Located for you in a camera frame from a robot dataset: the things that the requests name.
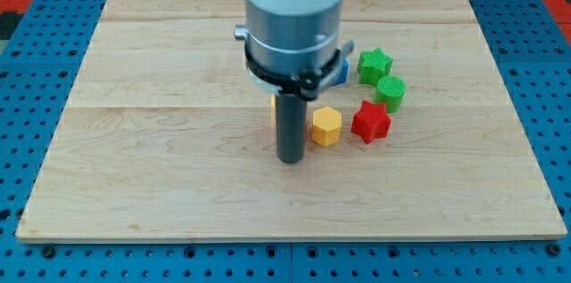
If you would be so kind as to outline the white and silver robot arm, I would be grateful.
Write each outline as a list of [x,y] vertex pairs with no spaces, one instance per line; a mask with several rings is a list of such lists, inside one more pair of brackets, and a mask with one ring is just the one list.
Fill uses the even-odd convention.
[[244,43],[252,82],[275,97],[277,157],[304,156],[307,104],[339,79],[354,48],[338,44],[343,0],[244,0]]

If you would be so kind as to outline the black clamp ring mount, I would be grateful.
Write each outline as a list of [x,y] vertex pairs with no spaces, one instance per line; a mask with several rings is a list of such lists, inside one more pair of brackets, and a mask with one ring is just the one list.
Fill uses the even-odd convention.
[[341,49],[336,49],[333,57],[323,66],[309,69],[306,73],[281,74],[263,68],[244,48],[245,65],[252,82],[261,89],[279,96],[293,95],[303,101],[313,101],[319,94],[332,87],[343,73],[345,58],[354,49],[354,41],[349,40]]

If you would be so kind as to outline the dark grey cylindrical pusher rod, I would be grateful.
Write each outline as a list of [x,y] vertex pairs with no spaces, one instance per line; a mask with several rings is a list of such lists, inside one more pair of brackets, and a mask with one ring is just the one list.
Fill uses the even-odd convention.
[[275,107],[277,157],[297,163],[304,155],[307,103],[297,96],[280,95]]

